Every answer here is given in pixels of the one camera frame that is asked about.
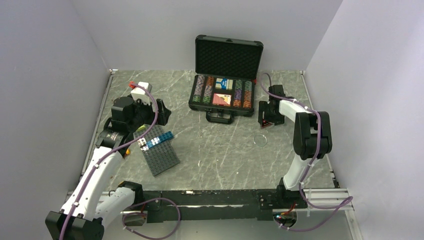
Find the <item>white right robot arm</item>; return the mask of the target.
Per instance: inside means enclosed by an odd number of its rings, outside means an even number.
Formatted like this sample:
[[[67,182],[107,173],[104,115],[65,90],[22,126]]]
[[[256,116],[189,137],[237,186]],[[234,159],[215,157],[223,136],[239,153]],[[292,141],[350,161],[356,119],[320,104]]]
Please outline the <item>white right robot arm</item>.
[[[283,188],[276,193],[276,203],[288,208],[295,194],[305,197],[304,180],[315,162],[330,153],[333,147],[330,116],[316,111],[284,93],[281,84],[266,91],[267,101],[258,105],[258,123],[262,128],[282,125],[286,119],[294,123],[292,145],[295,152],[288,172],[282,178]]]

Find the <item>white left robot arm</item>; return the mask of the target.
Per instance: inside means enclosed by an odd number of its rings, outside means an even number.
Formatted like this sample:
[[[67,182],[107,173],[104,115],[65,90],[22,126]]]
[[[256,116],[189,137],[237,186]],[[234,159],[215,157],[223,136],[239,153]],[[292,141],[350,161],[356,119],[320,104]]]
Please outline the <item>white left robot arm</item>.
[[[109,177],[135,142],[134,132],[143,125],[166,125],[171,113],[161,99],[146,103],[128,95],[113,101],[111,116],[98,135],[80,182],[60,211],[50,211],[45,219],[52,239],[101,240],[124,209],[137,210],[143,205],[142,185],[130,181],[119,184],[111,196],[99,201]]]

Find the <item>red triangular dealer button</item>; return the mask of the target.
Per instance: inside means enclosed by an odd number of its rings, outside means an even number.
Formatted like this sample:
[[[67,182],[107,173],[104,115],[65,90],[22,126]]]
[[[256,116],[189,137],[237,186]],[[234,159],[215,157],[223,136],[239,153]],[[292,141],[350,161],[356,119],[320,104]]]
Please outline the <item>red triangular dealer button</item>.
[[[260,127],[261,127],[261,129],[264,129],[264,128],[266,128],[266,127],[270,127],[270,126],[272,126],[273,125],[273,123],[272,122],[269,122],[269,121],[267,121],[267,120],[263,120],[262,121],[262,123],[260,124]]]

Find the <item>clear round plastic disc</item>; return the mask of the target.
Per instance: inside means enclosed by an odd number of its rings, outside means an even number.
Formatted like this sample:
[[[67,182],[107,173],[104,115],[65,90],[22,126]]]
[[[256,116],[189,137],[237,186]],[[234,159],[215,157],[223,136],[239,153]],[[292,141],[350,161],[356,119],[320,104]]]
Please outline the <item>clear round plastic disc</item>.
[[[259,147],[259,148],[263,148],[267,143],[268,143],[268,139],[265,135],[263,134],[257,134],[253,137],[253,143]]]

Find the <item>red playing card deck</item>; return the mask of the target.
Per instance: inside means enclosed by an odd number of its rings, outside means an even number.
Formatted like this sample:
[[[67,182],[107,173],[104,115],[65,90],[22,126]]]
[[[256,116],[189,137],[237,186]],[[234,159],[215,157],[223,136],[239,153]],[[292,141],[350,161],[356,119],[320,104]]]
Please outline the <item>red playing card deck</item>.
[[[230,94],[214,93],[212,98],[212,104],[217,106],[230,107],[232,96]]]

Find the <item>blue playing card deck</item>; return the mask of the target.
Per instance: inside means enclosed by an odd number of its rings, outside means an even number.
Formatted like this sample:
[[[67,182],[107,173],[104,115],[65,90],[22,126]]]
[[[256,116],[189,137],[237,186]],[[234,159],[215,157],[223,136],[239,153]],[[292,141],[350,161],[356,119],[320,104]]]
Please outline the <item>blue playing card deck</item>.
[[[228,78],[217,78],[215,88],[219,90],[232,90],[234,81]]]

